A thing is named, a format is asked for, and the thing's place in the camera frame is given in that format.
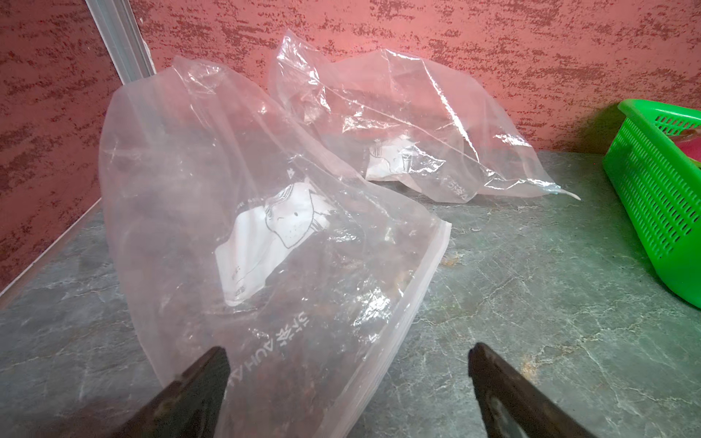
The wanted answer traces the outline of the clear zip-top bag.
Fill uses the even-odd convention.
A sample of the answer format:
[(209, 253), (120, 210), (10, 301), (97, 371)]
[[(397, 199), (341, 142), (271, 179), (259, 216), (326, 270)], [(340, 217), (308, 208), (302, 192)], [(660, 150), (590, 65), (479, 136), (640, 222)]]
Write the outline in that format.
[(376, 142), (407, 136), (436, 170), (405, 186), (438, 203), (562, 192), (506, 111), (467, 73), (389, 49), (333, 62), (287, 32), (268, 78), (271, 96), (364, 178)]
[(346, 436), (450, 224), (366, 182), (257, 84), (202, 60), (113, 93), (99, 175), (120, 290), (159, 381), (219, 346), (230, 374), (218, 436)]

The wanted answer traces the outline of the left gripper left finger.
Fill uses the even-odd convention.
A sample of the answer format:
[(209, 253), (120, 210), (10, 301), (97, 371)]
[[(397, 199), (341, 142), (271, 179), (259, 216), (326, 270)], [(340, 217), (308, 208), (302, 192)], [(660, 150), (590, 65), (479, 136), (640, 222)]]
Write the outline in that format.
[(111, 435), (213, 437), (230, 372), (226, 350), (211, 348)]

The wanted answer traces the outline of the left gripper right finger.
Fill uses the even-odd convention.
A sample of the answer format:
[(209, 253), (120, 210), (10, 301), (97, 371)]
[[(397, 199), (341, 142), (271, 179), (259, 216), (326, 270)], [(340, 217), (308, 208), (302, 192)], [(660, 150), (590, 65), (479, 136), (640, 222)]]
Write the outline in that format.
[(483, 342), (469, 350), (468, 375), (489, 437), (593, 435)]

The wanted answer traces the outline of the clear zip-top bag front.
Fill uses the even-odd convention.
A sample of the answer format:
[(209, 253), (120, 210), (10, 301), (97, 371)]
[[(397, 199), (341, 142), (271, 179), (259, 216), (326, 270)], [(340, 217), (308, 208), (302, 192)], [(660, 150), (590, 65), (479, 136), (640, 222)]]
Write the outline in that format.
[(218, 436), (346, 436), (450, 224), (366, 182), (257, 84), (202, 60), (113, 93), (99, 175), (120, 290), (159, 381), (219, 346), (230, 374)]

